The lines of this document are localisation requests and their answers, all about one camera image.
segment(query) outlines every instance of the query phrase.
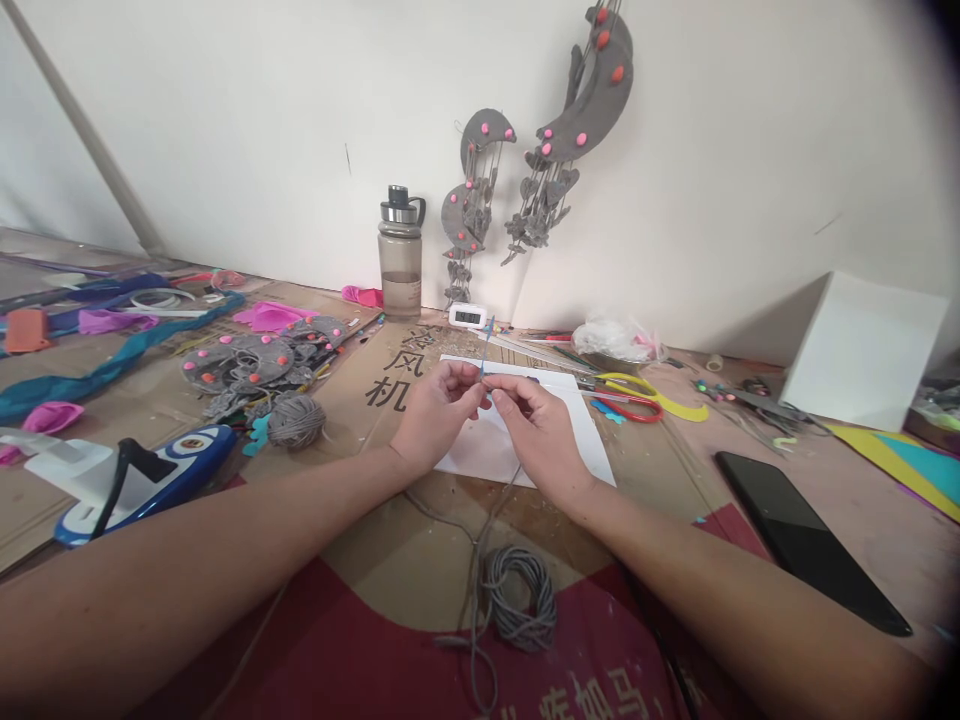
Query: yarn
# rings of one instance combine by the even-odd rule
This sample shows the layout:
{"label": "yarn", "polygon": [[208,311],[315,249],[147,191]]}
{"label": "yarn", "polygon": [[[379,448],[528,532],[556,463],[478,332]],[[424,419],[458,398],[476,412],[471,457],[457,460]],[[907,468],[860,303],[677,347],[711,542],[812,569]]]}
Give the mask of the yarn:
{"label": "yarn", "polygon": [[[557,624],[557,604],[550,575],[543,560],[529,550],[516,545],[507,545],[499,550],[494,550],[487,555],[486,561],[483,563],[486,566],[485,579],[482,582],[480,580],[480,558],[486,546],[487,536],[493,526],[493,521],[510,498],[510,490],[519,475],[520,468],[518,467],[513,479],[500,491],[500,500],[490,511],[477,537],[474,537],[467,526],[459,520],[445,518],[430,510],[409,490],[403,493],[407,500],[421,513],[437,522],[460,528],[473,544],[473,554],[470,560],[473,566],[473,583],[470,593],[470,637],[444,635],[435,638],[433,642],[438,647],[470,649],[470,684],[473,689],[473,700],[481,713],[488,717],[496,707],[497,698],[500,695],[496,665],[493,658],[480,647],[480,638],[486,632],[490,619],[493,618],[501,638],[526,652],[537,652],[549,648],[553,644],[553,631]],[[517,610],[504,597],[502,587],[507,574],[510,572],[518,573],[530,588],[531,595],[536,599],[534,615],[527,615]],[[487,591],[489,599],[482,627],[479,626],[481,588]],[[480,690],[477,687],[477,657],[480,657],[490,670],[493,692],[489,703],[484,703],[481,700]]]}
{"label": "yarn", "polygon": [[327,414],[320,404],[298,393],[274,405],[267,424],[267,438],[272,445],[299,450],[317,439],[326,421]]}

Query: plastic bag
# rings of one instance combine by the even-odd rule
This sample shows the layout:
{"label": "plastic bag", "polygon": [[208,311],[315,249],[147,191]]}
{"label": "plastic bag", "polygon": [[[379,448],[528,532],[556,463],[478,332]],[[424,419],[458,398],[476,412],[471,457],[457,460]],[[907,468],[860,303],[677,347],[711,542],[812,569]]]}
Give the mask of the plastic bag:
{"label": "plastic bag", "polygon": [[591,313],[573,333],[573,346],[583,353],[602,353],[617,360],[658,362],[666,353],[657,331],[652,333],[632,317]]}

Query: black phone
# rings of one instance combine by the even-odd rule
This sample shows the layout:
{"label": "black phone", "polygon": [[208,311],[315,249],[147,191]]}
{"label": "black phone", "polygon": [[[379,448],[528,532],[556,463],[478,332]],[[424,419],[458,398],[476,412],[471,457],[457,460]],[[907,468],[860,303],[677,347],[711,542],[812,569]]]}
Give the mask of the black phone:
{"label": "black phone", "polygon": [[875,628],[899,637],[913,634],[786,475],[733,453],[718,452],[714,459],[780,567]]}

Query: teal paper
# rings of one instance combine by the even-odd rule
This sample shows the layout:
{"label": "teal paper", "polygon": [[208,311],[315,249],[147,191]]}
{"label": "teal paper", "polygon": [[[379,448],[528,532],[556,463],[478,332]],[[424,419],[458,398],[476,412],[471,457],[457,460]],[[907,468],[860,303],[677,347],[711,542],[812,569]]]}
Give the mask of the teal paper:
{"label": "teal paper", "polygon": [[900,440],[877,435],[910,467],[923,475],[954,503],[960,505],[960,460]]}

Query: white paper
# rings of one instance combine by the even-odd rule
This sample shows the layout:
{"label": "white paper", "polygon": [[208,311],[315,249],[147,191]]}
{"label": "white paper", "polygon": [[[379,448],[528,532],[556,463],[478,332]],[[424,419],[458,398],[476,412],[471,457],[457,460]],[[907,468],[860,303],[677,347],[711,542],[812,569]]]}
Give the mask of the white paper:
{"label": "white paper", "polygon": [[[479,360],[453,355],[443,355],[440,359],[463,360],[473,365],[480,365]],[[535,377],[544,385],[570,389],[572,392],[563,392],[552,387],[549,392],[562,399],[570,411],[577,449],[580,451],[580,457],[583,458],[587,469],[604,482],[616,487],[613,472],[610,470],[610,461],[607,459],[607,451],[603,447],[603,440],[600,439],[600,433],[597,432],[593,418],[590,417],[590,411],[583,401],[583,396],[577,392],[577,381],[573,375],[490,361],[487,361],[484,365],[484,372],[490,375]],[[520,465],[517,454],[513,451],[510,433],[507,432],[507,427],[503,424],[503,419],[497,412],[496,407],[491,407],[489,410],[481,409],[479,415],[480,417],[476,421],[467,420],[463,430],[460,431],[460,435],[453,443],[453,447],[450,448],[450,452],[437,464],[436,469],[458,475],[478,477],[483,480],[508,483],[513,479],[513,475]],[[520,471],[516,484],[524,487],[534,487],[533,482],[523,470]]]}

